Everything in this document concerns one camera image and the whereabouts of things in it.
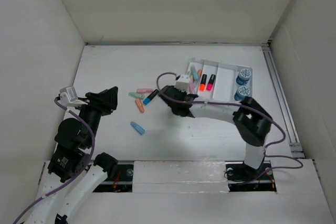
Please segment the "pastel purple highlighter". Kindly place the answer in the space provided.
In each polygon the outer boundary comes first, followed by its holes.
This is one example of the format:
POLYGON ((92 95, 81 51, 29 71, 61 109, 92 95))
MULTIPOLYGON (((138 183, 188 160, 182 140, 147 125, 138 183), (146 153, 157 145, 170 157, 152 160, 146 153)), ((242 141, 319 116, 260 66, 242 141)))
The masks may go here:
POLYGON ((191 78, 189 78, 189 92, 190 94, 197 94, 195 86, 194 86, 194 82, 191 78))

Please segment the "black blue highlighter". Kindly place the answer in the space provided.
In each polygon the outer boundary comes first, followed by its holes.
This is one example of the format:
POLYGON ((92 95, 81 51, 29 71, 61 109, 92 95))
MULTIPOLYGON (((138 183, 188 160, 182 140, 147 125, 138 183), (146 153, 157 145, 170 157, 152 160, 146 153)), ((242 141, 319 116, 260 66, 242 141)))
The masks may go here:
POLYGON ((159 93, 158 89, 153 90, 144 100, 143 100, 143 104, 147 105, 149 104, 159 93))

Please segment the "blue tape roll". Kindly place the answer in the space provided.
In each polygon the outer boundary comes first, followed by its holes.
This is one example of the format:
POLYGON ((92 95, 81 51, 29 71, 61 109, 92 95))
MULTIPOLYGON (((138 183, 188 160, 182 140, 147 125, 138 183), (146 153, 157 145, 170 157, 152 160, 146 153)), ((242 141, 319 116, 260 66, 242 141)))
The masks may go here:
POLYGON ((249 97, 250 95, 251 95, 251 89, 246 85, 242 85, 237 88, 234 94, 234 99, 236 101, 242 101, 246 97, 249 97))
POLYGON ((252 72, 247 69, 241 69, 237 75, 236 83, 240 86, 246 85, 252 76, 252 72))

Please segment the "pastel blue clear highlighter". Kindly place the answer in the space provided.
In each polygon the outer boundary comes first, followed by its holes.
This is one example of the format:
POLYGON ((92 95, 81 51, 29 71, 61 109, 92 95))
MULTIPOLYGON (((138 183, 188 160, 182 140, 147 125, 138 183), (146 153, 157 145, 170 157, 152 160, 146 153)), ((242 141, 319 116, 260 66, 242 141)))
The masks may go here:
POLYGON ((192 77, 193 77, 194 81, 198 81, 199 77, 198 77, 198 73, 197 73, 194 65, 190 65, 190 71, 191 71, 191 74, 192 74, 192 77))

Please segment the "black orange highlighter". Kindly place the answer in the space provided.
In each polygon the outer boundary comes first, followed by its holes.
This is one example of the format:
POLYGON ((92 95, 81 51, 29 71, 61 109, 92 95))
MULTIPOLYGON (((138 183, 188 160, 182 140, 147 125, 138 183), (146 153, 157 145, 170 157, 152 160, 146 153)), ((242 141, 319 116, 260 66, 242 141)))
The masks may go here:
POLYGON ((202 74, 201 81, 200 81, 200 84, 199 84, 199 90, 200 91, 205 90, 206 80, 207 80, 207 74, 202 74))

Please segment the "black pink highlighter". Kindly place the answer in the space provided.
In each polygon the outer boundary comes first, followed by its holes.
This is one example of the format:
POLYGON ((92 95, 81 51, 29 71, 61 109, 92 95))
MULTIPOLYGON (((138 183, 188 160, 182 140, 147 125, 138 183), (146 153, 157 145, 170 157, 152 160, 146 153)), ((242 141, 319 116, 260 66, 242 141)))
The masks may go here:
POLYGON ((216 75, 212 74, 210 76, 210 79, 209 79, 207 87, 206 87, 207 91, 211 91, 212 90, 215 80, 216 80, 216 75))

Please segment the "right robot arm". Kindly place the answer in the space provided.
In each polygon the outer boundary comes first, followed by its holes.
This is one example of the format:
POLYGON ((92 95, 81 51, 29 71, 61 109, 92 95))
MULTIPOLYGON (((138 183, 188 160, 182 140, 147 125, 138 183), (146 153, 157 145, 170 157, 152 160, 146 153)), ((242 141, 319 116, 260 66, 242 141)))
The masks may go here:
POLYGON ((246 143, 243 164, 238 168, 237 179, 252 180, 261 174, 264 162, 265 140, 271 128, 270 115, 253 98, 222 105, 215 100, 203 101, 196 94, 188 94, 174 86, 165 86, 159 96, 171 108, 172 113, 189 118, 207 118, 236 126, 246 143))

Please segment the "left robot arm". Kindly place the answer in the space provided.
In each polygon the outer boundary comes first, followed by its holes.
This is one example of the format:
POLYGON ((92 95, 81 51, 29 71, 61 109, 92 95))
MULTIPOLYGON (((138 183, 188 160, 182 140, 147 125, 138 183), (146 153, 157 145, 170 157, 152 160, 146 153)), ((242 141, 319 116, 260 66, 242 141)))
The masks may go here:
POLYGON ((77 96, 73 86, 59 91, 54 103, 71 114, 63 120, 54 138, 57 143, 47 166, 42 195, 16 219, 19 223, 26 212, 25 223, 70 223, 71 218, 88 196, 104 180, 117 175, 118 161, 103 152, 93 158, 100 120, 117 109, 118 87, 99 93, 77 96))

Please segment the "pastel blue short highlighter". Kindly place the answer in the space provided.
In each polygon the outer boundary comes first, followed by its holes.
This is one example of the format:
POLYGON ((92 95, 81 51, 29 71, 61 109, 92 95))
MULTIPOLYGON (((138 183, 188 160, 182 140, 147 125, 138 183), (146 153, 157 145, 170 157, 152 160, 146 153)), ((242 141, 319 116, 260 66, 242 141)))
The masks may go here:
POLYGON ((140 134, 143 135, 145 133, 145 130, 139 126, 137 123, 134 121, 130 122, 130 125, 140 134))

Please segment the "pastel orange clear highlighter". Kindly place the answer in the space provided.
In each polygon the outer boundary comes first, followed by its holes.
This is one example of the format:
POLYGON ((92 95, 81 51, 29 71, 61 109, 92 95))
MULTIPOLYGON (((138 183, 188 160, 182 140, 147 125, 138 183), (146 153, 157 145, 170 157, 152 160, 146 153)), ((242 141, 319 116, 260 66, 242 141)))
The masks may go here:
POLYGON ((197 76, 198 76, 199 78, 201 78, 201 76, 202 76, 202 69, 199 69, 199 70, 197 71, 197 76))

